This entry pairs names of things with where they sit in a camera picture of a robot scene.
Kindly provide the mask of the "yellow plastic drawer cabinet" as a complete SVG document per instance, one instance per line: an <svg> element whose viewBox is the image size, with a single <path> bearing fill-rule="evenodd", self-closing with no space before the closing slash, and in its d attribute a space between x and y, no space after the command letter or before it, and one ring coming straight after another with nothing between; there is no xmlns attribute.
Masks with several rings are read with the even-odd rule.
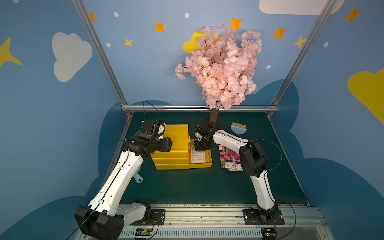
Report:
<svg viewBox="0 0 384 240"><path fill-rule="evenodd" d="M157 170L188 170L190 163L189 125L166 125L164 138L171 138L170 152L151 155Z"/></svg>

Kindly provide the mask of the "pink flower seed bag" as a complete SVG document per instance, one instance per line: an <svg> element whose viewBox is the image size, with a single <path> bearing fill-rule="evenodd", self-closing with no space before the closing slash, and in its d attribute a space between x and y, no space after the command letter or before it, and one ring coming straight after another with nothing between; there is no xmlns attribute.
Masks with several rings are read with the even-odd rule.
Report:
<svg viewBox="0 0 384 240"><path fill-rule="evenodd" d="M219 155L220 155L220 166L222 169L225 168L225 156L223 153L223 148L221 145L219 145Z"/></svg>
<svg viewBox="0 0 384 240"><path fill-rule="evenodd" d="M223 147L223 153L225 157L225 168L229 171L242 171L242 166L241 166L241 159L239 154L237 154L235 151Z"/></svg>

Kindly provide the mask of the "white back-side seed bag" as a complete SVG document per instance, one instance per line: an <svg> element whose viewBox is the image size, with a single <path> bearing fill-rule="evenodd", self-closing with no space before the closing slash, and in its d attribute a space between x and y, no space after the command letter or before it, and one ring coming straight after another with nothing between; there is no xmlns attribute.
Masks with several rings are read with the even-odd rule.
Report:
<svg viewBox="0 0 384 240"><path fill-rule="evenodd" d="M190 146L190 164L203 164L206 163L205 152L196 151L195 145Z"/></svg>

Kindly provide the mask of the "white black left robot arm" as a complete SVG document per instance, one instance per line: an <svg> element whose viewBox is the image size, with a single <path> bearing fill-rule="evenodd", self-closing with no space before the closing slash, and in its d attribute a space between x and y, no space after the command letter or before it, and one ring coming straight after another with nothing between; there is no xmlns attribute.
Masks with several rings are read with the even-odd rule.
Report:
<svg viewBox="0 0 384 240"><path fill-rule="evenodd" d="M97 240L116 240L123 228L133 223L146 224L151 219L151 205L135 202L119 210L122 196L133 176L149 155L154 152L170 152L171 138L146 140L131 137L109 178L90 201L75 212L80 231Z"/></svg>

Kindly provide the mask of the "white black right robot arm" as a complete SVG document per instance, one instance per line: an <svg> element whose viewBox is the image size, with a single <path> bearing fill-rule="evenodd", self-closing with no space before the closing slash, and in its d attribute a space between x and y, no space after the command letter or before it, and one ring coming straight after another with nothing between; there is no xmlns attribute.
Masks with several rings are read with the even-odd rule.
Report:
<svg viewBox="0 0 384 240"><path fill-rule="evenodd" d="M267 157L258 140L249 141L235 137L224 130L204 130L196 127L196 151L205 151L212 143L222 145L240 156L241 167L252 180L259 212L272 216L278 211L268 179Z"/></svg>

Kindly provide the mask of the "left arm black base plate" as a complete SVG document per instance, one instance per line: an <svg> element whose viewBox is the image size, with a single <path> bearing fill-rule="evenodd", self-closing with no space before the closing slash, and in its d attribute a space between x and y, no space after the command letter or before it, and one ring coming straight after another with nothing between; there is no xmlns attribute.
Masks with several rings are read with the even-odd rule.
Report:
<svg viewBox="0 0 384 240"><path fill-rule="evenodd" d="M131 224L131 226L149 226L160 225L165 223L166 210L147 210L144 217Z"/></svg>

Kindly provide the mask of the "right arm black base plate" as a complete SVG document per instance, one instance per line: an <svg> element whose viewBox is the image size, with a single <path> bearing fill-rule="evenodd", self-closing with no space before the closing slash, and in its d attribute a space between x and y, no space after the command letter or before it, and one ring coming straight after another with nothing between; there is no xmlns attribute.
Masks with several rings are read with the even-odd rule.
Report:
<svg viewBox="0 0 384 240"><path fill-rule="evenodd" d="M254 208L247 208L243 209L242 212L246 225L285 225L285 220L280 210L272 211L272 213L269 213L266 211L259 211Z"/></svg>

